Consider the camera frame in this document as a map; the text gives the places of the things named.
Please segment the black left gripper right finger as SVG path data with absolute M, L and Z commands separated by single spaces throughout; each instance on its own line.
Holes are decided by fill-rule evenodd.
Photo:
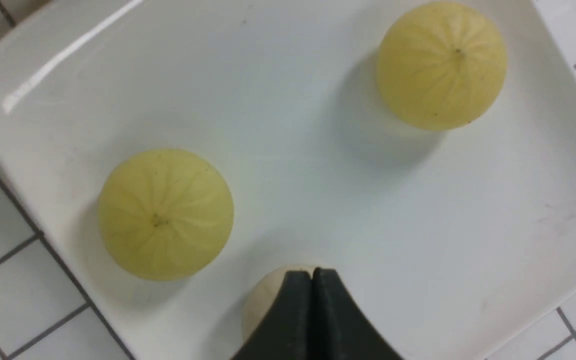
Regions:
M 368 321 L 338 272 L 316 268 L 311 285 L 313 360 L 400 360 Z

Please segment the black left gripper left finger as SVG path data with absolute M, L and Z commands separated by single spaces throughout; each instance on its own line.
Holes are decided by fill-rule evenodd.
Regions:
M 313 276 L 288 271 L 274 303 L 234 360 L 306 360 Z

